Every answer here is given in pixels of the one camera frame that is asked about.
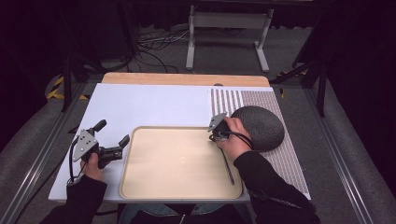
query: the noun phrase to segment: round black object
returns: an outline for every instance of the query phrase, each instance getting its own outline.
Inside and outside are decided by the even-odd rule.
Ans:
[[[250,134],[253,149],[270,151],[280,146],[285,137],[282,121],[271,111],[248,105],[233,112],[232,118],[240,118]]]

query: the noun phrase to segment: gray carpet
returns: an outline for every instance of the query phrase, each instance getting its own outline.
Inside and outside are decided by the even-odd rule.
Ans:
[[[272,79],[281,71],[289,71],[291,63],[310,33],[310,29],[271,29],[264,45]],[[262,76],[253,41],[260,33],[243,31],[239,35],[220,31],[203,31],[196,38],[195,63],[192,71],[185,70],[188,42],[180,39],[165,49],[151,50],[163,63],[173,65],[179,73],[223,74]],[[138,59],[144,63],[160,63],[145,53]],[[164,73],[161,66],[130,63],[133,72]],[[168,67],[170,73],[176,69]],[[97,80],[90,80],[86,94],[92,94]],[[284,88],[285,97],[280,97],[279,88]],[[287,124],[291,141],[300,164],[304,168],[312,203],[318,209],[322,223],[360,223],[350,202],[341,178],[334,166],[326,143],[326,137],[314,119],[304,91],[296,85],[275,86],[276,97]],[[39,186],[53,167],[63,157],[72,141],[73,134],[67,133],[79,125],[88,100],[78,100],[72,114],[61,131],[49,160],[38,178]],[[4,214],[15,193],[44,145],[56,119],[60,116],[63,101],[50,99],[14,136],[0,154],[0,214]],[[375,169],[359,137],[350,125],[347,116],[338,104],[329,84],[326,92],[325,115],[333,137],[346,164],[352,173],[374,223],[396,223],[396,202],[384,180]],[[22,215],[19,223],[38,223],[58,203],[50,202],[48,195],[54,181],[53,176]],[[103,204],[100,211],[116,209],[116,204]],[[96,217],[94,223],[116,223],[116,215]]]

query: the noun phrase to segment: black sleeve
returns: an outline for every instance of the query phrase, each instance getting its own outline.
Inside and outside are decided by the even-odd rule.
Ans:
[[[295,208],[250,196],[257,223],[319,223],[313,205],[299,190],[286,183],[271,163],[258,152],[245,152],[233,165],[239,170],[248,189],[261,191],[268,197],[301,207]]]
[[[92,223],[106,188],[106,183],[84,175],[76,185],[67,187],[66,204],[52,209],[40,223]]]

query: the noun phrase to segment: person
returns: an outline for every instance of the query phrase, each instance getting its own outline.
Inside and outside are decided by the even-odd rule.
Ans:
[[[232,132],[250,138],[240,119],[224,119]],[[250,201],[256,213],[256,223],[320,223],[315,207],[294,186],[287,184],[273,169],[271,163],[240,138],[231,134],[228,140],[218,140],[222,148],[233,160],[241,178],[250,193]],[[106,183],[97,166],[98,156],[92,153],[84,167],[84,176],[73,186],[67,187],[65,205],[54,208],[43,220],[47,223],[92,223],[92,219],[102,203]],[[179,214],[163,204],[162,210],[170,210],[173,215],[153,216],[146,206],[136,206],[129,216],[134,223],[245,223],[231,204],[225,204],[200,214]]]

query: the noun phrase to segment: beige tray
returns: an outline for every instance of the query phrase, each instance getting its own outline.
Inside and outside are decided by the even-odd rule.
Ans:
[[[242,181],[233,162],[231,184],[220,149],[205,128],[138,127],[132,134],[120,195],[135,200],[236,199]]]

